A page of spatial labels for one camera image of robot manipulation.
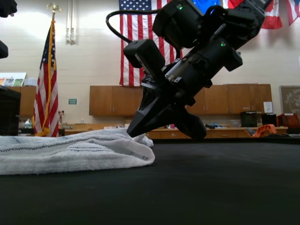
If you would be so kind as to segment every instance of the wooden counter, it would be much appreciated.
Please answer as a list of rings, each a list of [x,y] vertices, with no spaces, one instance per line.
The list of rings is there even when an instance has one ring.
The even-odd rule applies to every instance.
[[[257,127],[251,127],[252,130],[257,130]],[[287,127],[277,127],[277,134],[283,135],[287,132]],[[93,129],[66,129],[66,135],[74,135],[78,133],[93,131]],[[148,132],[147,137],[150,139],[186,139],[189,138],[178,129],[155,129]],[[245,128],[216,128],[216,129],[207,129],[207,135],[205,138],[243,138],[249,137],[248,133],[245,131]]]

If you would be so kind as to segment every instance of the gold flag pole finial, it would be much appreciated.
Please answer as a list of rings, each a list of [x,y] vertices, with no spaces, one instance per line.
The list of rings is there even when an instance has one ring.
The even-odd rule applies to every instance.
[[[57,12],[61,12],[61,8],[58,6],[58,5],[56,5],[55,3],[51,3],[51,4],[49,4],[48,6],[47,6],[47,8],[50,8],[50,9],[52,9],[52,19],[54,20],[54,17],[55,17],[55,14],[57,13]]]

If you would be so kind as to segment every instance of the bulletin board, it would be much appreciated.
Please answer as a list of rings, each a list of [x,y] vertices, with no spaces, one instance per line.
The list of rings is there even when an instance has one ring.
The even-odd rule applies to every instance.
[[[280,86],[283,113],[296,113],[300,118],[300,86]]]

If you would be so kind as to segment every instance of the white wall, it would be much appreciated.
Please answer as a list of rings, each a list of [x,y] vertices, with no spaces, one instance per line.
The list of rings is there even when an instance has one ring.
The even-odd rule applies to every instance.
[[[55,1],[63,9],[56,15],[56,49],[59,109],[64,121],[79,123],[122,122],[123,118],[89,116],[90,85],[118,85],[120,78],[120,40],[105,24],[106,15],[118,10],[117,0],[76,0],[77,43],[65,44],[67,0]],[[0,72],[27,72],[38,76],[45,38],[50,26],[48,0],[17,0],[18,13],[0,18],[0,39],[9,47],[9,57],[0,60]],[[279,86],[300,85],[300,19],[289,27],[285,1],[280,2],[284,27],[261,30],[240,49],[244,65],[232,72],[222,69],[214,84],[270,83],[275,113],[281,113]],[[118,28],[116,16],[112,24]],[[77,98],[77,105],[68,105]]]

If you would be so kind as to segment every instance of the blue flag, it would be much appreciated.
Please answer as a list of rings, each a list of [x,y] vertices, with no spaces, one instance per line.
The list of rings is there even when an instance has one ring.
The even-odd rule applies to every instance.
[[[220,0],[193,0],[193,2],[203,14],[210,6],[220,5]]]

